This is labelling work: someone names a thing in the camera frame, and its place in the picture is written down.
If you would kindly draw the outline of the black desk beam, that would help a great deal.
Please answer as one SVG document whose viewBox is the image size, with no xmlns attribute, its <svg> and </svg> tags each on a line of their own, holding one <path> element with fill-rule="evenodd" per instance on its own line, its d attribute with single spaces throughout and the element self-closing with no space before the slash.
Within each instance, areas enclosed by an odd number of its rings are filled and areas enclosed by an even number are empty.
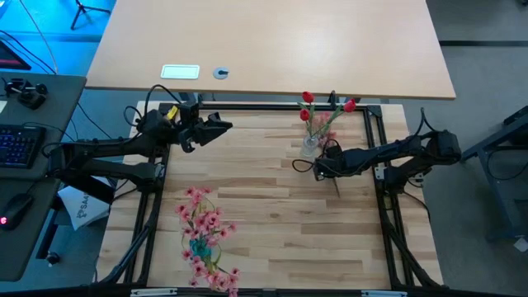
<svg viewBox="0 0 528 297">
<path fill-rule="evenodd" d="M 73 189 L 111 204 L 115 196 L 115 183 L 106 177 L 81 176 L 79 178 L 63 179 L 64 187 L 57 191 L 57 197 L 63 198 L 70 194 Z"/>
</svg>

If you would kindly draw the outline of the large beige table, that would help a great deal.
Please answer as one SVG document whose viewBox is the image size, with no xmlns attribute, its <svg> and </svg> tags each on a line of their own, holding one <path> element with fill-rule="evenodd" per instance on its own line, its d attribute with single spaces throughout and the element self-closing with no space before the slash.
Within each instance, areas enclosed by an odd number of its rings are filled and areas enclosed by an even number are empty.
<svg viewBox="0 0 528 297">
<path fill-rule="evenodd" d="M 160 78 L 195 64 L 195 80 Z M 229 70 L 216 79 L 218 67 Z M 92 89 L 455 98 L 426 0 L 116 0 Z"/>
</svg>

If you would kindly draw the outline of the black tripod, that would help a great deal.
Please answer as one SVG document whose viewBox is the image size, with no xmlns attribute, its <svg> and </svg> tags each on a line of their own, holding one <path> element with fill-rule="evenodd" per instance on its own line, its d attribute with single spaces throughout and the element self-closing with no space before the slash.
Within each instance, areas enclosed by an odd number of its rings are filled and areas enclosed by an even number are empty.
<svg viewBox="0 0 528 297">
<path fill-rule="evenodd" d="M 70 25 L 70 29 L 72 31 L 75 29 L 75 26 L 76 26 L 76 24 L 78 22 L 78 18 L 81 15 L 87 14 L 90 11 L 104 12 L 104 13 L 106 13 L 108 15 L 111 14 L 111 10 L 109 10 L 109 9 L 86 6 L 86 5 L 82 4 L 80 0 L 75 0 L 75 4 L 77 6 L 77 11 L 76 11 L 76 14 L 75 14 L 75 16 L 74 16 L 74 18 L 72 20 L 71 25 Z"/>
</svg>

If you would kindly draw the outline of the silver frame bracket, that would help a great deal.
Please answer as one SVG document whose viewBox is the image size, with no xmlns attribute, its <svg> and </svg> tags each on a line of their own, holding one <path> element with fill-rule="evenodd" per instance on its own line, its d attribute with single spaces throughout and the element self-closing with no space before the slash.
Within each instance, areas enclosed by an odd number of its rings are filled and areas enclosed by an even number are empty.
<svg viewBox="0 0 528 297">
<path fill-rule="evenodd" d="M 394 290 L 363 290 L 361 297 L 408 297 L 408 293 Z"/>
<path fill-rule="evenodd" d="M 177 288 L 143 288 L 130 291 L 130 297 L 168 297 L 177 293 Z"/>
</svg>

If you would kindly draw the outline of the dark grey desk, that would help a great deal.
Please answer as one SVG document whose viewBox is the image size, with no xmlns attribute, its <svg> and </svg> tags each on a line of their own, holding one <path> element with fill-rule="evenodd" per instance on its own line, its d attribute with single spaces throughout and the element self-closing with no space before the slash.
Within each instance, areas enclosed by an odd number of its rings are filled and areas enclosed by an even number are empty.
<svg viewBox="0 0 528 297">
<path fill-rule="evenodd" d="M 45 144 L 59 142 L 75 110 L 86 84 L 86 78 L 38 73 L 0 72 L 0 94 L 4 83 L 13 78 L 23 78 L 32 85 L 44 84 L 48 89 L 45 102 L 31 110 L 9 97 L 0 111 L 0 125 L 22 125 L 36 122 L 48 126 Z M 30 169 L 0 167 L 0 210 L 14 196 L 29 193 L 33 203 L 21 222 L 13 230 L 0 229 L 0 281 L 21 279 L 50 206 L 59 181 L 46 178 L 48 159 L 41 153 Z"/>
</svg>

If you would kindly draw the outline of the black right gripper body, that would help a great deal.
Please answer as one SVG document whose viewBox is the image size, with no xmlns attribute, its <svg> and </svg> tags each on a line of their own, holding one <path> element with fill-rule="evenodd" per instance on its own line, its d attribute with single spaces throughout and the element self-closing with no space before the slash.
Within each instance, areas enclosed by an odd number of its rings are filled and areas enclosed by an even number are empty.
<svg viewBox="0 0 528 297">
<path fill-rule="evenodd" d="M 340 146 L 324 148 L 314 159 L 313 174 L 316 181 L 326 178 L 342 177 L 342 149 Z"/>
</svg>

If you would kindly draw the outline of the black desk leg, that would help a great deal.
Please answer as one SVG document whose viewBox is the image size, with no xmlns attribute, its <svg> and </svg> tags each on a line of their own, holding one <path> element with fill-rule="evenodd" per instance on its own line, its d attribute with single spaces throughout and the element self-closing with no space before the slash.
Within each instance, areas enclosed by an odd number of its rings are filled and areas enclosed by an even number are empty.
<svg viewBox="0 0 528 297">
<path fill-rule="evenodd" d="M 50 246 L 53 242 L 54 236 L 58 228 L 58 225 L 55 222 L 57 214 L 57 210 L 51 210 L 49 212 L 49 221 L 44 228 L 45 232 L 37 249 L 37 253 L 35 256 L 36 259 L 45 260 L 49 255 Z"/>
</svg>

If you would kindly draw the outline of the black backlit keyboard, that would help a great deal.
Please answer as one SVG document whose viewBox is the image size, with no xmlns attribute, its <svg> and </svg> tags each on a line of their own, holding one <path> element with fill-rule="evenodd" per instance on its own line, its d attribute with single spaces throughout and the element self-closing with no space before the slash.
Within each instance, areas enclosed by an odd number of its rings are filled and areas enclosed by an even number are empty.
<svg viewBox="0 0 528 297">
<path fill-rule="evenodd" d="M 0 125 L 0 167 L 32 168 L 45 134 L 38 126 Z"/>
</svg>

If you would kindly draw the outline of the black metal cart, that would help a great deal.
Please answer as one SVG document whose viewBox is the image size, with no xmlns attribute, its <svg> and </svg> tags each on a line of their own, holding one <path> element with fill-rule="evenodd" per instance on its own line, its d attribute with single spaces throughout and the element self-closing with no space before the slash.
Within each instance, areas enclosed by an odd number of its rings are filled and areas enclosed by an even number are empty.
<svg viewBox="0 0 528 297">
<path fill-rule="evenodd" d="M 487 236 L 488 241 L 498 241 L 507 238 L 522 238 L 528 236 L 528 223 L 521 218 L 521 212 L 517 208 L 516 200 L 501 192 L 501 187 L 508 182 L 514 181 L 521 174 L 528 172 L 528 163 L 526 163 L 518 173 L 509 177 L 498 177 L 492 173 L 490 162 L 492 156 L 501 151 L 526 151 L 528 152 L 528 140 L 525 144 L 508 144 L 517 135 L 523 134 L 528 137 L 528 106 L 521 108 L 519 111 L 508 116 L 502 122 L 502 128 L 496 133 L 488 136 L 486 139 L 478 142 L 474 146 L 466 149 L 462 153 L 461 163 L 468 159 L 478 158 L 484 176 L 486 177 L 493 198 L 498 207 L 499 217 L 501 218 L 502 227 L 493 229 Z"/>
</svg>

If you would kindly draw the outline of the clear glass vase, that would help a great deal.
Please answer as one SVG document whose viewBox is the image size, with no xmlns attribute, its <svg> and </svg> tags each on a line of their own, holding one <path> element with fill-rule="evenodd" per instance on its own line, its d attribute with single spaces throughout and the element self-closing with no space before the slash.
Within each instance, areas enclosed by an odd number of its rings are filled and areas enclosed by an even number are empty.
<svg viewBox="0 0 528 297">
<path fill-rule="evenodd" d="M 303 158 L 315 158 L 318 153 L 319 139 L 318 136 L 307 134 L 302 143 L 300 154 Z"/>
</svg>

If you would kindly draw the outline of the black monitor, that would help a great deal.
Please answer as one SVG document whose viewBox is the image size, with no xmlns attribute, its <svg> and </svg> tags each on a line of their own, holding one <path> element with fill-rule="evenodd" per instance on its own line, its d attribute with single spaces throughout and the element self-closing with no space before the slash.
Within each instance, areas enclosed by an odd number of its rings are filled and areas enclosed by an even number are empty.
<svg viewBox="0 0 528 297">
<path fill-rule="evenodd" d="M 0 40 L 0 68 L 31 70 L 31 66 Z"/>
</svg>

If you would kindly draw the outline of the blue glass vase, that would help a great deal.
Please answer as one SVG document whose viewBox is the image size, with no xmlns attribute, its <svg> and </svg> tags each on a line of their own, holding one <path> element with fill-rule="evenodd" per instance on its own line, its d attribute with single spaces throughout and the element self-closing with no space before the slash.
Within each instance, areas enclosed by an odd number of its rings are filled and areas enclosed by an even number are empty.
<svg viewBox="0 0 528 297">
<path fill-rule="evenodd" d="M 208 246 L 207 241 L 204 238 L 192 239 L 189 244 L 193 256 L 198 256 L 201 259 L 211 256 L 211 248 Z"/>
</svg>

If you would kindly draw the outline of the white printed paper bag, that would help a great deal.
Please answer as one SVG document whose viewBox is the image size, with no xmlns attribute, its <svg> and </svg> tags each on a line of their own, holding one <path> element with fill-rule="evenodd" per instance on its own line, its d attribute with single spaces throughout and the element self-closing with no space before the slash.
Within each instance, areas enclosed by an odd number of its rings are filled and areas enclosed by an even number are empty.
<svg viewBox="0 0 528 297">
<path fill-rule="evenodd" d="M 58 192 L 75 231 L 107 217 L 110 205 L 71 186 Z"/>
</svg>

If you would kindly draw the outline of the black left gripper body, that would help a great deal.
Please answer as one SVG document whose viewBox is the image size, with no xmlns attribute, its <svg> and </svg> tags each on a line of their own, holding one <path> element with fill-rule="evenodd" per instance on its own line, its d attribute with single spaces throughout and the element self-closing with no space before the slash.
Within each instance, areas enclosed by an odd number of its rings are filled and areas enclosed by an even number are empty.
<svg viewBox="0 0 528 297">
<path fill-rule="evenodd" d="M 177 122 L 178 141 L 185 153 L 192 153 L 195 148 L 192 143 L 205 146 L 209 143 L 205 137 L 205 126 L 201 117 L 194 120 L 179 120 Z"/>
</svg>

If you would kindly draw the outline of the black clamp mount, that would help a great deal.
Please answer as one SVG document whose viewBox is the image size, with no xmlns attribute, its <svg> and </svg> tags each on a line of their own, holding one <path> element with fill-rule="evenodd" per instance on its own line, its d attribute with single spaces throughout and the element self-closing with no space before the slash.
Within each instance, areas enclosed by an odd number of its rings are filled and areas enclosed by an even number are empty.
<svg viewBox="0 0 528 297">
<path fill-rule="evenodd" d="M 23 78 L 13 78 L 5 81 L 4 91 L 6 97 L 15 96 L 23 106 L 36 110 L 47 99 L 48 88 L 43 83 L 31 84 Z"/>
</svg>

